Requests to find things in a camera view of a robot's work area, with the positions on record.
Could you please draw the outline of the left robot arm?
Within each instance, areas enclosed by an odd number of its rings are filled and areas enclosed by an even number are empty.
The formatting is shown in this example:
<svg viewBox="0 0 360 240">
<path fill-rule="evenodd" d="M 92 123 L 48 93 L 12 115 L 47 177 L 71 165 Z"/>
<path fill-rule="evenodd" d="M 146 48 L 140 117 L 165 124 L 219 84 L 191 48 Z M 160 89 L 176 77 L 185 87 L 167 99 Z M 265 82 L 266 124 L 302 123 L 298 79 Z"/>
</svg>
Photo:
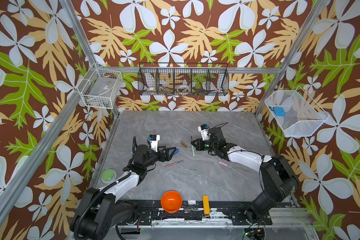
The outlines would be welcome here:
<svg viewBox="0 0 360 240">
<path fill-rule="evenodd" d="M 169 162 L 176 150 L 176 147 L 159 146 L 154 151 L 147 145 L 133 146 L 132 157 L 120 178 L 101 189 L 89 188 L 84 193 L 70 225 L 74 239 L 102 240 L 110 228 L 120 223 L 134 224 L 139 218 L 139 205 L 121 201 L 121 197 L 144 180 L 148 167 L 156 162 Z"/>
</svg>

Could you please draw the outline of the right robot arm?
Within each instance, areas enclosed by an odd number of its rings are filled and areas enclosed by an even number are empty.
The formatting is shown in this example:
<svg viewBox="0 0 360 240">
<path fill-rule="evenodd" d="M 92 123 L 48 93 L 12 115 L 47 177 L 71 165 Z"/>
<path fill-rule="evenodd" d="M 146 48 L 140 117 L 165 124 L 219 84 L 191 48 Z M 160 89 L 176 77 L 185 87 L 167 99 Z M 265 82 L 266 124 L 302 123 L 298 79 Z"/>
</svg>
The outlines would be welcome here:
<svg viewBox="0 0 360 240">
<path fill-rule="evenodd" d="M 268 210 L 295 191 L 300 181 L 284 156 L 262 155 L 228 143 L 221 128 L 210 128 L 206 124 L 199 126 L 202 137 L 191 140 L 191 144 L 196 151 L 208 151 L 211 156 L 241 164 L 259 174 L 262 192 L 245 211 L 247 222 L 256 224 Z"/>
</svg>

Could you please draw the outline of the brown pen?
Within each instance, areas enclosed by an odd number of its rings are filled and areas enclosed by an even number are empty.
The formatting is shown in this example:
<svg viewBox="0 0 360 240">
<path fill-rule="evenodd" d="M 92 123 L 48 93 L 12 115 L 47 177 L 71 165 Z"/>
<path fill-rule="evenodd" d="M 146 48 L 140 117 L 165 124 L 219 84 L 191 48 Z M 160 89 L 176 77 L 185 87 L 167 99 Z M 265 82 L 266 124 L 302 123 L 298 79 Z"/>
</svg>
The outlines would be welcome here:
<svg viewBox="0 0 360 240">
<path fill-rule="evenodd" d="M 183 161 L 177 161 L 177 162 L 175 162 L 175 163 L 165 165 L 165 168 L 175 166 L 175 165 L 180 164 L 180 163 L 182 163 L 182 162 L 183 162 Z"/>
</svg>

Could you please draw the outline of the orange bowl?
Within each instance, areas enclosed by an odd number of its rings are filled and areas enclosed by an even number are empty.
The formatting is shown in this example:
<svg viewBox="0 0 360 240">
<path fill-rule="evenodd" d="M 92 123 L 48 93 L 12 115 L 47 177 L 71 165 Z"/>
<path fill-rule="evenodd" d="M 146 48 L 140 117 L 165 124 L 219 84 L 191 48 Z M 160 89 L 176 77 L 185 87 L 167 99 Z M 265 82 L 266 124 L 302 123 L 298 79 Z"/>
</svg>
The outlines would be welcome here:
<svg viewBox="0 0 360 240">
<path fill-rule="evenodd" d="M 168 191 L 161 198 L 161 206 L 167 213 L 177 212 L 183 204 L 182 196 L 176 191 Z"/>
</svg>

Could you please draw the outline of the yellow block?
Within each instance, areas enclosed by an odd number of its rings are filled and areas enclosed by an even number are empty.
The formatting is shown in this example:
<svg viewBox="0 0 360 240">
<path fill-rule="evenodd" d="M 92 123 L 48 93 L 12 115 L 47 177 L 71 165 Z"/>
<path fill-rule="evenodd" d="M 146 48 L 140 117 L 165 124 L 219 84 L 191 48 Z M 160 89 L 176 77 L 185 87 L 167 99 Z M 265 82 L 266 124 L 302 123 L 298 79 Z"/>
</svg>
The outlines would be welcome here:
<svg viewBox="0 0 360 240">
<path fill-rule="evenodd" d="M 210 209 L 210 202 L 209 202 L 209 196 L 203 195 L 203 210 L 205 215 L 210 215 L 211 209 Z"/>
</svg>

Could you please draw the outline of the green push button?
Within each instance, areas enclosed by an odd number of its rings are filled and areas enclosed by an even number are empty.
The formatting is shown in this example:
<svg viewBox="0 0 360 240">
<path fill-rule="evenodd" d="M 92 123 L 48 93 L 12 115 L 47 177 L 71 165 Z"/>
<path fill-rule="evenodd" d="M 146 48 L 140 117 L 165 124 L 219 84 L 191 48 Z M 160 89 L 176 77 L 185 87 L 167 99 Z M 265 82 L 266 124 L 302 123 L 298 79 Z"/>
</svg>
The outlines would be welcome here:
<svg viewBox="0 0 360 240">
<path fill-rule="evenodd" d="M 104 184 L 110 184 L 117 179 L 117 172 L 114 169 L 106 169 L 101 175 L 101 181 Z"/>
</svg>

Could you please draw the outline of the blue object in basket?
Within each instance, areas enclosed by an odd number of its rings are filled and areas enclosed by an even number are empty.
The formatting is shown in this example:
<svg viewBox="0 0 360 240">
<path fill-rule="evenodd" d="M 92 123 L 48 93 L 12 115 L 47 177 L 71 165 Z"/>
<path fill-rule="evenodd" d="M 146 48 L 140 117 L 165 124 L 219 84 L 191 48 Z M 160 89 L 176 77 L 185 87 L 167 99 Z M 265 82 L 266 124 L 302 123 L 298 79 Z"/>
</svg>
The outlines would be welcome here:
<svg viewBox="0 0 360 240">
<path fill-rule="evenodd" d="M 283 107 L 273 107 L 272 111 L 276 117 L 285 117 L 286 112 Z"/>
</svg>

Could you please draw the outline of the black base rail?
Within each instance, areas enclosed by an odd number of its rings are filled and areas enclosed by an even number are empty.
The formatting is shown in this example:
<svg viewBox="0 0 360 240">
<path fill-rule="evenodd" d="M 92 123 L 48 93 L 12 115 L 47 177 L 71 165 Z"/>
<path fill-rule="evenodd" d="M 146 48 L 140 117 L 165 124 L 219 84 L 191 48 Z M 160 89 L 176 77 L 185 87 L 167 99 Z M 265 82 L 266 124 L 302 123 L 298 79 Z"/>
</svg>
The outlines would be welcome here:
<svg viewBox="0 0 360 240">
<path fill-rule="evenodd" d="M 138 205 L 138 214 L 140 224 L 148 226 L 153 221 L 180 220 L 195 221 L 201 223 L 207 219 L 225 219 L 233 226 L 245 226 L 251 223 L 247 219 L 246 210 L 249 208 L 249 202 L 219 202 L 210 201 L 211 213 L 206 215 L 202 201 L 183 201 L 181 208 L 175 213 L 164 211 L 160 201 L 154 200 L 132 200 Z"/>
</svg>

